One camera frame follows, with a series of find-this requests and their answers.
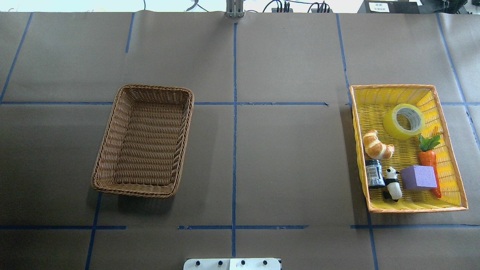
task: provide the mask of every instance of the yellow wicker basket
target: yellow wicker basket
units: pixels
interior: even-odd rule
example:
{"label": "yellow wicker basket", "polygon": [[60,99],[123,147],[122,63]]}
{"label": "yellow wicker basket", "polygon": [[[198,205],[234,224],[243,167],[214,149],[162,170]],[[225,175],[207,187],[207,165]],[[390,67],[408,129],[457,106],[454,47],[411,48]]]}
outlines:
{"label": "yellow wicker basket", "polygon": [[[425,213],[467,210],[462,179],[450,142],[447,125],[437,92],[434,86],[424,85],[370,85],[350,86],[353,109],[353,125],[357,141],[357,163],[363,193],[370,212],[380,213]],[[441,134],[440,145],[435,148],[437,171],[442,197],[437,198],[431,191],[404,190],[401,176],[400,186],[403,196],[398,202],[383,197],[381,189],[368,189],[362,137],[371,130],[378,131],[380,141],[395,146],[395,153],[389,160],[382,160],[382,167],[392,166],[398,171],[411,165],[420,165],[419,141],[413,137],[407,141],[392,138],[383,128],[383,116],[400,103],[408,103],[419,108],[426,119],[424,137]],[[408,126],[405,119],[398,119],[400,125]]]}

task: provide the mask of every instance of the purple foam cube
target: purple foam cube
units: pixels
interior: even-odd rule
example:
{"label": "purple foam cube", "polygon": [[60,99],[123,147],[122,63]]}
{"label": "purple foam cube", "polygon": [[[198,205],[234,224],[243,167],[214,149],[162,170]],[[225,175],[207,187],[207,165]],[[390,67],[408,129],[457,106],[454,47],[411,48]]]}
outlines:
{"label": "purple foam cube", "polygon": [[437,187],[432,166],[413,165],[400,171],[403,189],[430,190]]}

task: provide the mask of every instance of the panda toy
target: panda toy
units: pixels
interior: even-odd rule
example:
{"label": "panda toy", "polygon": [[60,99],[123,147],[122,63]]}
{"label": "panda toy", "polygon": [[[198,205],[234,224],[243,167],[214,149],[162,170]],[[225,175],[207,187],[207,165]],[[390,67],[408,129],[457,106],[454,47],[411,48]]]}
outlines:
{"label": "panda toy", "polygon": [[395,202],[398,202],[398,199],[402,197],[402,190],[400,189],[400,184],[398,183],[397,172],[393,167],[390,167],[386,170],[387,178],[384,178],[385,185],[388,192],[384,191],[385,198],[391,198]]}

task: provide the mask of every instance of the carrot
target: carrot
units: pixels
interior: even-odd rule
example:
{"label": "carrot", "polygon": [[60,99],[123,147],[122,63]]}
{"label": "carrot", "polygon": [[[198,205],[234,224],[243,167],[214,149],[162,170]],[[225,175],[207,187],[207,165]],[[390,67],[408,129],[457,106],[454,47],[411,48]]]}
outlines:
{"label": "carrot", "polygon": [[432,138],[424,138],[422,135],[420,135],[419,140],[420,149],[422,150],[422,152],[420,152],[419,154],[420,163],[422,164],[422,166],[433,167],[433,172],[435,173],[435,180],[437,181],[437,187],[431,189],[431,191],[433,192],[433,194],[435,194],[437,198],[441,198],[442,192],[440,191],[440,180],[437,173],[437,155],[433,150],[435,146],[440,144],[440,135],[436,135]]}

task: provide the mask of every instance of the tape roll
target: tape roll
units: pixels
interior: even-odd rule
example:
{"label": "tape roll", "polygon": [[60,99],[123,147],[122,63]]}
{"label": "tape roll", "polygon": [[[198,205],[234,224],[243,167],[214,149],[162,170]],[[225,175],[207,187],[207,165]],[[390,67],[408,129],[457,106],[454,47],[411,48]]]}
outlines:
{"label": "tape roll", "polygon": [[[396,116],[399,114],[408,119],[410,130],[398,124]],[[384,116],[384,128],[393,138],[405,141],[420,134],[425,129],[425,116],[413,105],[406,103],[398,104]]]}

